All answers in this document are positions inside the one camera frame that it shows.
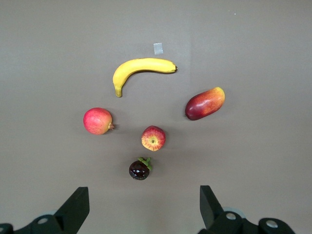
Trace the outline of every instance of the gray surface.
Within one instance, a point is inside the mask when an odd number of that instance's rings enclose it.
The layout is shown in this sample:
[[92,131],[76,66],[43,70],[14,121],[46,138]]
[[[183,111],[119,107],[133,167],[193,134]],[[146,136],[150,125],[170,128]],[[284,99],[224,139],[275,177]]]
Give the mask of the gray surface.
[[[0,32],[0,223],[21,228],[88,186],[81,234],[195,234],[210,185],[253,223],[312,230],[312,1],[2,0]],[[133,75],[117,98],[115,69],[140,57],[179,71]],[[215,86],[223,107],[188,121],[187,101]],[[96,106],[117,130],[84,129]],[[160,151],[140,143],[149,125],[167,132]],[[153,158],[141,182],[127,172],[138,156]]]

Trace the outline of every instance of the yellow banana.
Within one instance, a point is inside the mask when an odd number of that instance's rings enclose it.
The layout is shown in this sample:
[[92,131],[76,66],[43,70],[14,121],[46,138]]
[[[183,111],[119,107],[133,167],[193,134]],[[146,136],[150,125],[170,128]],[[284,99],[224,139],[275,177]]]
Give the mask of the yellow banana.
[[139,71],[153,71],[161,73],[173,73],[177,71],[176,65],[162,58],[137,58],[121,64],[114,73],[113,84],[117,97],[121,97],[121,89],[129,76]]

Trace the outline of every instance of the screw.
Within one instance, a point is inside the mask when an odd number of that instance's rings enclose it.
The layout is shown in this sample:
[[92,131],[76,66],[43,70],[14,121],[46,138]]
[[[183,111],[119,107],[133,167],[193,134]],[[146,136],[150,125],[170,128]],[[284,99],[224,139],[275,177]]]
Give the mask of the screw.
[[43,224],[43,223],[46,223],[47,221],[48,221],[47,218],[42,218],[38,220],[38,224]]
[[226,214],[226,217],[227,217],[229,220],[235,220],[235,219],[236,219],[236,216],[235,216],[233,213],[227,213],[227,214]]
[[277,228],[278,227],[278,224],[273,221],[273,220],[268,220],[266,221],[266,224],[270,227],[270,228]]

